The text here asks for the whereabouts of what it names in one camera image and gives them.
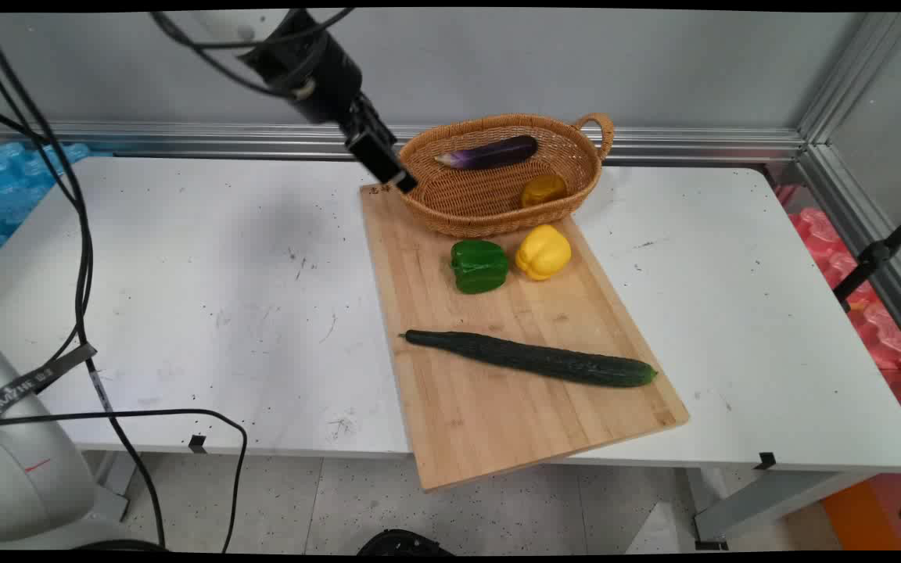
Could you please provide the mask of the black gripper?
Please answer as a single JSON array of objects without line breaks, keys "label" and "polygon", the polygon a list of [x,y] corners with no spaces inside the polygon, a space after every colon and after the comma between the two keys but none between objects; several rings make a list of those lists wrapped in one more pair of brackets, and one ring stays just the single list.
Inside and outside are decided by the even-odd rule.
[{"label": "black gripper", "polygon": [[328,30],[289,41],[286,36],[310,31],[318,22],[307,11],[289,11],[268,39],[249,53],[249,68],[266,89],[289,102],[311,124],[344,124],[351,108],[347,151],[380,183],[390,183],[404,195],[418,182],[400,162],[397,138],[380,119],[378,110],[361,93],[360,67]]}]

